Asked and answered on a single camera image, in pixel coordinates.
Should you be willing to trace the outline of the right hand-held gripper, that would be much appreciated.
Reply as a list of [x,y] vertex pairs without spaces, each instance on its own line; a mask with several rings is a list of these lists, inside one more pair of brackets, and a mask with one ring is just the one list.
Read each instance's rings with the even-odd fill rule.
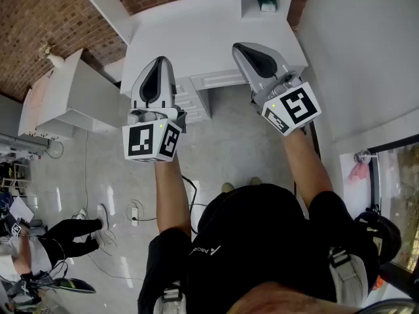
[[[311,123],[321,114],[309,83],[302,82],[296,72],[289,71],[279,52],[257,43],[234,43],[232,56],[255,93],[253,100],[260,115],[283,136]],[[267,86],[259,85],[261,78],[273,77],[277,79]]]

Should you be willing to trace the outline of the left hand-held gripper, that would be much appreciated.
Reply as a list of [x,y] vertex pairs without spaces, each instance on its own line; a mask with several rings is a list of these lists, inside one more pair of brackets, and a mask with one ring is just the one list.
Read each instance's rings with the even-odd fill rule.
[[[186,132],[187,113],[174,106],[173,67],[161,56],[149,63],[132,87],[133,107],[122,127],[124,158],[141,163],[171,162],[179,137]],[[149,108],[158,99],[163,108]]]

